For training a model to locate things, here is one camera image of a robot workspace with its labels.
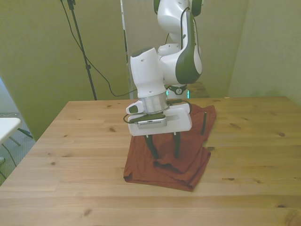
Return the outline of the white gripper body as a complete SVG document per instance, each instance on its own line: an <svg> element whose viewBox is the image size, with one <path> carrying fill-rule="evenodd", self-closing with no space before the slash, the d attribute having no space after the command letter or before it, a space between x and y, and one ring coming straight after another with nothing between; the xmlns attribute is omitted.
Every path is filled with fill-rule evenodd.
<svg viewBox="0 0 301 226"><path fill-rule="evenodd" d="M192 127L189 105L172 105L162 113L133 114L128 118L132 136L145 136L189 131Z"/></svg>

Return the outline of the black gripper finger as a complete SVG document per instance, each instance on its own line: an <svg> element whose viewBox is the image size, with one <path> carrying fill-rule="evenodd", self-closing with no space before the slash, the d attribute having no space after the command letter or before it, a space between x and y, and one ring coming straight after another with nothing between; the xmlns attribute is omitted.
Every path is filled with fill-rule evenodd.
<svg viewBox="0 0 301 226"><path fill-rule="evenodd" d="M181 133L175 132L173 134L173 138L174 138L174 145L175 145L174 156L175 158L178 159L180 155L180 147L181 147Z"/></svg>
<svg viewBox="0 0 301 226"><path fill-rule="evenodd" d="M155 145L153 143L153 137L152 137L152 135L145 135L144 139L145 139L146 145L147 145L148 149L150 150L153 158L159 158L157 149L156 149L156 147L155 147Z"/></svg>

